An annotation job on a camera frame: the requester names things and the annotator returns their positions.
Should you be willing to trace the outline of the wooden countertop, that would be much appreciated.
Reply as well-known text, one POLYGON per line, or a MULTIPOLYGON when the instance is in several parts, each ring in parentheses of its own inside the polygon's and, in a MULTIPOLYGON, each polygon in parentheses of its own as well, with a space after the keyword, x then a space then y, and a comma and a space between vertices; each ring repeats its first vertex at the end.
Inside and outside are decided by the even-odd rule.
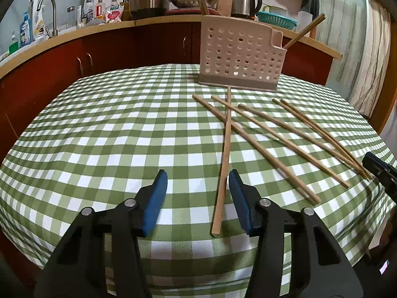
MULTIPOLYGON (((126 22, 116 22, 112 24, 100 24, 97 26, 86 26, 82 29, 72 29, 69 32, 62 32, 60 36, 55 36, 54 38, 49 38, 47 40, 44 39, 43 42, 32 43, 28 45, 28 47, 23 47, 22 50, 17 51, 13 55, 6 58, 6 60, 1 61, 1 79, 9 74, 11 71, 16 69, 18 66, 23 63, 29 61, 31 58, 38 56, 50 50, 51 48, 55 48, 64 43, 71 42, 72 40, 82 38, 84 36, 90 36, 93 34, 99 34, 100 32, 107 32, 112 30, 120 30, 124 28, 134 28, 138 26, 148 26, 152 24, 175 24, 175 23, 184 23, 184 22, 202 22, 202 19, 222 19, 222 20, 240 20, 242 22, 258 24, 261 26, 269 26, 276 31, 280 31, 283 33, 283 37, 296 39, 298 36, 297 32, 292 30, 284 29, 278 26, 274 26, 271 24, 266 24, 262 22, 252 21, 252 20, 244 20, 241 18, 231 18, 227 16, 221 15, 199 15, 199 14, 186 14, 186 15, 166 15, 155 18, 146 18, 142 20, 132 20, 126 22)), ((301 42, 307 46, 315 48, 326 55, 333 57, 338 61, 342 61, 342 54, 340 52, 334 50, 333 48, 317 41, 312 38, 302 36, 298 42, 301 42)))

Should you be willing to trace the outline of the red white packet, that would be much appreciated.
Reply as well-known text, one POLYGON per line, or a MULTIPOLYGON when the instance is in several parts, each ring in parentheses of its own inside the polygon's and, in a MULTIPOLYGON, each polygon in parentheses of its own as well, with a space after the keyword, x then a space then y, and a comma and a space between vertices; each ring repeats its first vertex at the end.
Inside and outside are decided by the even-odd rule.
POLYGON ((118 5, 116 7, 110 6, 106 9, 105 20, 106 23, 122 22, 124 6, 118 5))

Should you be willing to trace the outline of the beige perforated utensil holder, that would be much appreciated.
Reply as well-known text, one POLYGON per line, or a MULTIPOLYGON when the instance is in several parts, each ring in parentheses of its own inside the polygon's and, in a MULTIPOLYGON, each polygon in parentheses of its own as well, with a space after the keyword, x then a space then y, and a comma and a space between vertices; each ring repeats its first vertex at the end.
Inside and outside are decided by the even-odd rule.
POLYGON ((287 53, 282 41, 282 31, 266 24, 204 15, 198 83, 275 92, 287 53))

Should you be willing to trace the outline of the dark metal pot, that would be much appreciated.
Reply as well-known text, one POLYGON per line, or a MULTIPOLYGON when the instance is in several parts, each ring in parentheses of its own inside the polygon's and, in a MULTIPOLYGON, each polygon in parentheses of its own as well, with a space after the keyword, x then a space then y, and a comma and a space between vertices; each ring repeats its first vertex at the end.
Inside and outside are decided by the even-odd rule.
POLYGON ((129 0, 133 20, 164 16, 169 10, 169 0, 129 0))

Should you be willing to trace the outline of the teal plastic colander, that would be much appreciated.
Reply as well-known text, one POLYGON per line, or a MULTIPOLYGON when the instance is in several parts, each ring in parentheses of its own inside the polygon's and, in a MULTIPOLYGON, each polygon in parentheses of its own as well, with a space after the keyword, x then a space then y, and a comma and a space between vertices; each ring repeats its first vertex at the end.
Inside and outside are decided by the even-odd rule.
POLYGON ((297 26, 295 20, 289 19, 282 15, 277 15, 275 13, 259 11, 256 16, 260 22, 271 24, 273 26, 277 26, 287 30, 293 30, 297 26))

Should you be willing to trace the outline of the green checkered tablecloth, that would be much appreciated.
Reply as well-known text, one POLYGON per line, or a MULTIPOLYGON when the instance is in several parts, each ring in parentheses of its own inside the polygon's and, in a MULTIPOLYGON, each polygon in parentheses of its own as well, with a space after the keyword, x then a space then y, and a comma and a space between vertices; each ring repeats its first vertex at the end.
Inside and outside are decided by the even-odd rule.
MULTIPOLYGON (((43 267, 84 207, 111 209, 151 184, 159 170, 167 193, 150 237, 139 241, 155 297, 243 297, 258 240, 240 227, 225 199, 221 234, 210 228, 217 196, 224 125, 193 94, 223 98, 197 83, 197 65, 111 71, 77 80, 26 128, 1 164, 1 227, 18 252, 43 267)), ((317 193, 316 214, 356 263, 393 209, 375 178, 363 179, 319 147, 320 136, 278 106, 284 99, 336 138, 357 159, 372 152, 396 159, 367 121, 333 90, 282 75, 274 93, 232 91, 306 139, 274 130, 350 184, 342 186, 270 138, 247 118, 233 120, 317 193)))

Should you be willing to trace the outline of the stainless electric kettle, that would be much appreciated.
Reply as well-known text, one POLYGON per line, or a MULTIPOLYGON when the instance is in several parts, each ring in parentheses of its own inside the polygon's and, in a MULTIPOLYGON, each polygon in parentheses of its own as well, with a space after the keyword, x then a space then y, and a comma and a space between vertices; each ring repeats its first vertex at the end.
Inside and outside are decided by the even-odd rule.
POLYGON ((254 20, 263 0, 232 0, 231 17, 254 20))

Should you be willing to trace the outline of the white plastic jug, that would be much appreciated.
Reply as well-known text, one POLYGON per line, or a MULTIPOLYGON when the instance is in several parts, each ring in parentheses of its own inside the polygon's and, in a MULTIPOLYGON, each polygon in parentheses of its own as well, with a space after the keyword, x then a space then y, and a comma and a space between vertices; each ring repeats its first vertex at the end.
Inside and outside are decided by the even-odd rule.
POLYGON ((313 15, 306 11, 299 11, 297 16, 296 32, 301 32, 306 26, 308 26, 313 20, 313 15))

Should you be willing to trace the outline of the white spray bottle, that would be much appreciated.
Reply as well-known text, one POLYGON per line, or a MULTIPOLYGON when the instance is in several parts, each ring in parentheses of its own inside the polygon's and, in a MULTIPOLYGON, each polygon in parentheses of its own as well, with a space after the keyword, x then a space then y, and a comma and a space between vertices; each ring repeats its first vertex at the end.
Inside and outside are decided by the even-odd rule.
POLYGON ((34 26, 34 39, 40 40, 46 34, 45 23, 43 19, 43 9, 36 12, 35 26, 34 26))

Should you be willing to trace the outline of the window with frosted glass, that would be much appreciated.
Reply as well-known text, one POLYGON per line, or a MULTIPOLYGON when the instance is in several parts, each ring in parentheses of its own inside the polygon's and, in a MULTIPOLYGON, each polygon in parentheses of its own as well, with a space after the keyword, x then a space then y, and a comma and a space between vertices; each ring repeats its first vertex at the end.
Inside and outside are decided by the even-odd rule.
MULTIPOLYGON (((1 53, 9 50, 12 37, 20 37, 20 24, 23 22, 24 13, 29 13, 30 19, 36 17, 36 8, 40 0, 13 0, 1 4, 1 53)), ((55 0, 57 7, 57 29, 63 31, 71 27, 72 21, 77 21, 77 14, 70 15, 68 10, 74 7, 78 10, 83 0, 55 0)))

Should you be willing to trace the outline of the glass sliding door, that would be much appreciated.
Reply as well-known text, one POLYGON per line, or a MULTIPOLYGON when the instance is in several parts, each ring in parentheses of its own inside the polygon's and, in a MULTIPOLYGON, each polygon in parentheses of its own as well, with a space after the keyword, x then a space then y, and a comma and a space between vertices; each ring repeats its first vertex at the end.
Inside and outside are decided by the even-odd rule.
POLYGON ((367 33, 369 0, 320 0, 326 20, 317 29, 316 40, 342 55, 333 60, 326 86, 351 101, 361 67, 367 33))

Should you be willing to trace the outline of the blue detergent bottle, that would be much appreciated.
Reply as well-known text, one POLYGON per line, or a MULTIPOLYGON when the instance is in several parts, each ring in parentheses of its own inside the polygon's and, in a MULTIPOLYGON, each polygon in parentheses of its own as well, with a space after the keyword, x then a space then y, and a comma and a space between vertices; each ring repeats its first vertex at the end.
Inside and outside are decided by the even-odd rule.
POLYGON ((23 13, 24 20, 20 25, 20 44, 21 47, 25 47, 32 43, 33 34, 32 34, 32 20, 29 17, 29 14, 25 11, 23 13))

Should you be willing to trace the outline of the white enamel bowl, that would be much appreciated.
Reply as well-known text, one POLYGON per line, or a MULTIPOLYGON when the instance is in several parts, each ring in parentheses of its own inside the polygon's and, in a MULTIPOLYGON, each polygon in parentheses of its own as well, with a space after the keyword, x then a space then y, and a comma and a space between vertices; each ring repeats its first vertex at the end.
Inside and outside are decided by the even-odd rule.
POLYGON ((275 5, 263 5, 262 11, 281 16, 287 15, 287 10, 285 8, 275 5))

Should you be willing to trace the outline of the red kitchen cabinets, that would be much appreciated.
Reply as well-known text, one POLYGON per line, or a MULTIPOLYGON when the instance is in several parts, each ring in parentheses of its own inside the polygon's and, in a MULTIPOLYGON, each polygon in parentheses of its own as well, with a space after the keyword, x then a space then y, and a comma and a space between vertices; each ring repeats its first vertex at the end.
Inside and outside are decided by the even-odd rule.
POLYGON ((117 69, 200 62, 201 22, 152 24, 84 36, 31 58, 1 79, 1 157, 76 80, 117 69))

